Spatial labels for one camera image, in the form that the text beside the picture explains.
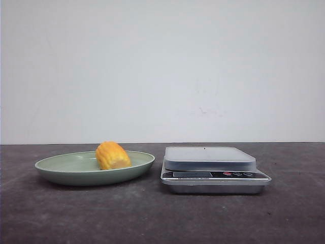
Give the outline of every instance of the green plate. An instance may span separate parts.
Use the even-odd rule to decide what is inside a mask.
[[[126,151],[132,166],[101,170],[95,151],[57,155],[35,164],[39,174],[54,183],[69,186],[98,186],[136,178],[150,169],[154,156],[140,151]]]

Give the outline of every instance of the kitchen scale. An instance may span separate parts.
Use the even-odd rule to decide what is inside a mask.
[[[235,147],[166,147],[160,178],[175,193],[256,194],[271,182]]]

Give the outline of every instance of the table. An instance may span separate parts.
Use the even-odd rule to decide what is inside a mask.
[[[34,164],[98,144],[2,145],[2,243],[325,243],[325,143],[136,143],[136,179],[69,187]],[[272,178],[258,195],[177,195],[160,182],[166,146],[234,146]]]

